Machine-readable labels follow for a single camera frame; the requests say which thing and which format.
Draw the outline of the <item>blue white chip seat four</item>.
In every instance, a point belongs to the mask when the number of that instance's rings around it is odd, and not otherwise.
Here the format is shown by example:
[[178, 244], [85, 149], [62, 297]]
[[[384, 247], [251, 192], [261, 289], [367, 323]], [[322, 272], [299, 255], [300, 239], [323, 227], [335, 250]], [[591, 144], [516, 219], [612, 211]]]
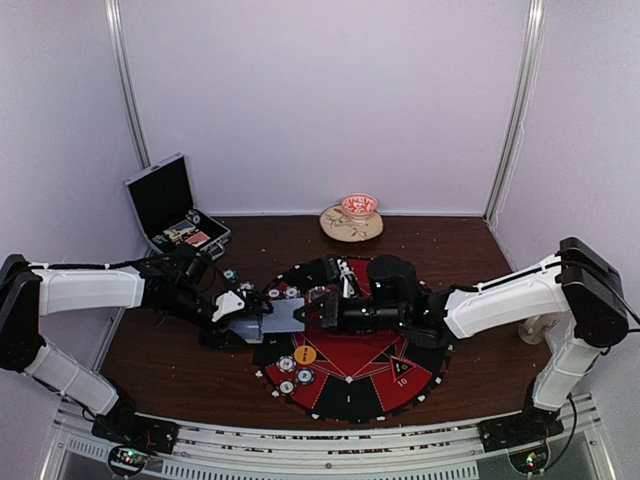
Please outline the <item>blue white chip seat four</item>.
[[300, 291], [298, 288], [294, 287], [294, 286], [289, 286], [286, 290], [285, 290], [285, 295], [287, 298], [289, 299], [294, 299], [294, 298], [298, 298], [300, 296]]

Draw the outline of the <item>drawn blue playing card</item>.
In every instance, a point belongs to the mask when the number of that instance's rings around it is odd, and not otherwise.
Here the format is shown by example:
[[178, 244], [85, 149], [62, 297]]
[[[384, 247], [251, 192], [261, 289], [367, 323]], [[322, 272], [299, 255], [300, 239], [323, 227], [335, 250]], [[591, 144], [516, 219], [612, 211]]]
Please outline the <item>drawn blue playing card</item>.
[[261, 332], [263, 334], [304, 332], [305, 324], [294, 318], [294, 311], [304, 305], [303, 298], [274, 301], [272, 311], [262, 315]]

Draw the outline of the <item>green poker chip stack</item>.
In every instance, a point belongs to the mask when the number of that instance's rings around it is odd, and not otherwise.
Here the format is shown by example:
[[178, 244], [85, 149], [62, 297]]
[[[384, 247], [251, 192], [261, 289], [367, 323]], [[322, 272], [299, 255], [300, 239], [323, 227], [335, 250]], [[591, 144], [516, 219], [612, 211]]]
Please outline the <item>green poker chip stack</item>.
[[233, 269], [227, 269], [223, 272], [224, 277], [230, 282], [236, 282], [238, 280], [238, 274]]

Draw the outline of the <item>black hundred chip seat four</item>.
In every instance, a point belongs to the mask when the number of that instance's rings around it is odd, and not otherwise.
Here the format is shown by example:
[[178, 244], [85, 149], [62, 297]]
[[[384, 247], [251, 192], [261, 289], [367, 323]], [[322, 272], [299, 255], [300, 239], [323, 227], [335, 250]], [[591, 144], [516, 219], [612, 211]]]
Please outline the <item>black hundred chip seat four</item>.
[[271, 301], [275, 301], [283, 298], [283, 293], [278, 288], [269, 289], [267, 292], [267, 295]]

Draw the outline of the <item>blue white chip seat two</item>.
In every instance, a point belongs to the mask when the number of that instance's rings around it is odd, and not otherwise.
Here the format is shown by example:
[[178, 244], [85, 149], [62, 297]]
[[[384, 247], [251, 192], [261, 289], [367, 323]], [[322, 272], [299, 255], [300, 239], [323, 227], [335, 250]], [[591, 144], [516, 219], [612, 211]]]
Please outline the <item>blue white chip seat two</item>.
[[282, 373], [291, 373], [296, 370], [297, 362], [293, 356], [285, 355], [277, 360], [276, 367]]

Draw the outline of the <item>black hundred chip seat two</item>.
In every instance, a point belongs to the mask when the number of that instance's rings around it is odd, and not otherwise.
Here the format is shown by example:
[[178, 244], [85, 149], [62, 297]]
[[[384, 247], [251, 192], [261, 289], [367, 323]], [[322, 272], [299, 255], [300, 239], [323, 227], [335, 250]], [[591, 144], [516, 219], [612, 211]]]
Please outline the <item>black hundred chip seat two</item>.
[[282, 395], [293, 395], [296, 391], [296, 383], [292, 380], [283, 380], [278, 384], [278, 390]]

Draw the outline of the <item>blue playing card deck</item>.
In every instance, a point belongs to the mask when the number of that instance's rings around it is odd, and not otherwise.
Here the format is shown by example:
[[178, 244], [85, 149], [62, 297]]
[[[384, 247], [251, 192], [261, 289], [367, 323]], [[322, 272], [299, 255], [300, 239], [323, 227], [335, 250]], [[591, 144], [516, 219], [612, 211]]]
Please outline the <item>blue playing card deck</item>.
[[231, 332], [249, 345], [261, 344], [264, 339], [262, 321], [260, 319], [232, 319], [226, 331]]

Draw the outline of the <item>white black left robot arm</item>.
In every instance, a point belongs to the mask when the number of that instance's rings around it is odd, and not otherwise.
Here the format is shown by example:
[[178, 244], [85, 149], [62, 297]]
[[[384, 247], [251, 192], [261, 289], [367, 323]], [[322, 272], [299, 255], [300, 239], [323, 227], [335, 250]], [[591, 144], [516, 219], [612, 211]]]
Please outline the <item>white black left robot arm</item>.
[[207, 333], [224, 332], [239, 315], [262, 316], [265, 297], [233, 283], [214, 300], [197, 286], [212, 261], [194, 248], [117, 264], [48, 264], [10, 255], [1, 268], [1, 367], [28, 375], [96, 416], [123, 444], [137, 442], [144, 424], [127, 394], [45, 339], [41, 318], [104, 308], [150, 308]]

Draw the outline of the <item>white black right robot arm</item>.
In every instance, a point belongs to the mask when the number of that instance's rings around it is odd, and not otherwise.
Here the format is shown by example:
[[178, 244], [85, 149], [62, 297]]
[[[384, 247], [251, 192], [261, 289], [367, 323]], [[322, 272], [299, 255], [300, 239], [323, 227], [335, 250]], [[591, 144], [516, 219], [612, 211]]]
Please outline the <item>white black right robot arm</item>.
[[550, 412], [560, 409], [596, 357], [629, 332], [619, 272], [575, 237], [528, 268], [474, 286], [428, 291], [414, 266], [393, 255], [370, 260], [366, 277], [369, 296], [329, 291], [296, 309], [294, 318], [349, 334], [393, 330], [434, 349], [529, 318], [572, 316], [572, 332], [533, 382], [531, 405], [513, 419], [513, 433], [526, 442], [550, 426]]

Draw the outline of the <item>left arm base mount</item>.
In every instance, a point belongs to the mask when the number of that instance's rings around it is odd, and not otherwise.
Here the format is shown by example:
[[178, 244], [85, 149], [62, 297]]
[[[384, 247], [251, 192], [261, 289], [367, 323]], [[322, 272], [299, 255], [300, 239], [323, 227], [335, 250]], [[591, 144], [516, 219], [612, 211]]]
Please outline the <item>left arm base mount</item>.
[[139, 415], [135, 401], [126, 393], [120, 394], [104, 415], [86, 406], [82, 407], [82, 413], [92, 423], [93, 436], [145, 453], [171, 454], [178, 438], [177, 423]]

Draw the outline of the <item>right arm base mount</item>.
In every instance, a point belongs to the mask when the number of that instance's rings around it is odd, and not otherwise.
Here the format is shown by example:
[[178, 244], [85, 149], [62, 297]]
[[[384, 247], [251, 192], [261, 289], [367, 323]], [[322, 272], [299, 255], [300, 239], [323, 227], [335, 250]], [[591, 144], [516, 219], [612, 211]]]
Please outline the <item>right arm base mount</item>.
[[519, 413], [481, 421], [478, 433], [485, 452], [542, 442], [564, 432], [559, 411], [526, 405]]

